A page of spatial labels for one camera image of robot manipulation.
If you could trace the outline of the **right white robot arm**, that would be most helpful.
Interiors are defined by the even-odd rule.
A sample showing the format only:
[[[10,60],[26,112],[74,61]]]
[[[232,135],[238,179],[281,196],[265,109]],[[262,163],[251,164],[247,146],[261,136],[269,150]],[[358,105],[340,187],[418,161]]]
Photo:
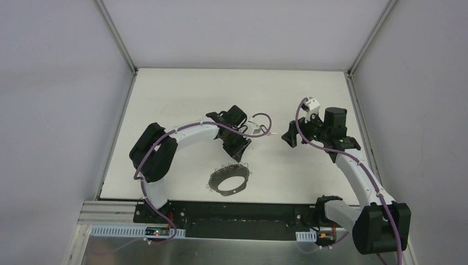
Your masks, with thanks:
[[[347,134],[347,110],[329,107],[321,119],[318,108],[301,104],[282,139],[292,148],[299,142],[313,146],[322,143],[332,162],[345,175],[360,208],[352,208],[337,195],[317,198],[312,214],[304,219],[314,228],[335,223],[352,236],[363,255],[396,252],[407,248],[411,210],[398,203],[377,181],[366,166],[357,140]]]

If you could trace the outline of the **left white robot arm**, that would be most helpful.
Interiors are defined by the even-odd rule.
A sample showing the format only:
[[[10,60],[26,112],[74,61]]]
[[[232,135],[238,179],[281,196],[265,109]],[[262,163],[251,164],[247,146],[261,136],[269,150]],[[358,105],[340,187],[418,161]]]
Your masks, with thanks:
[[[136,170],[134,178],[142,183],[143,197],[151,203],[147,216],[153,222],[159,224],[168,218],[164,177],[176,152],[205,140],[220,139],[224,151],[239,162],[251,143],[240,131],[246,122],[246,113],[233,105],[227,111],[207,113],[197,121],[184,125],[165,128],[151,123],[145,129],[129,157]]]

